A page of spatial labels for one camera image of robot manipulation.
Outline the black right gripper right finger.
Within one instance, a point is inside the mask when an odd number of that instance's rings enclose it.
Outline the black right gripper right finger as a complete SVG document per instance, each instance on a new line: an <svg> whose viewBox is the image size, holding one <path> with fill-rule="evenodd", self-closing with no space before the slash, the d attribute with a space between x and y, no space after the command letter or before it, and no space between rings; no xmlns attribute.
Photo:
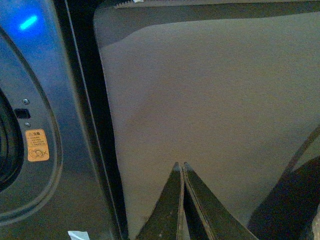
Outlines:
<svg viewBox="0 0 320 240"><path fill-rule="evenodd" d="M183 166L183 207L191 240L256 240L218 200L187 162Z"/></svg>

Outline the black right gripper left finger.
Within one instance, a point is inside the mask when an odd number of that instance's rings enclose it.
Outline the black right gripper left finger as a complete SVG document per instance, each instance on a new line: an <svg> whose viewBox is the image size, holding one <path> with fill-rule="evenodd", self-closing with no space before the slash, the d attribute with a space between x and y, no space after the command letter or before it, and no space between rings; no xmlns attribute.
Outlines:
<svg viewBox="0 0 320 240"><path fill-rule="evenodd" d="M181 240L184 221L183 170L173 165L154 209L135 237L137 240Z"/></svg>

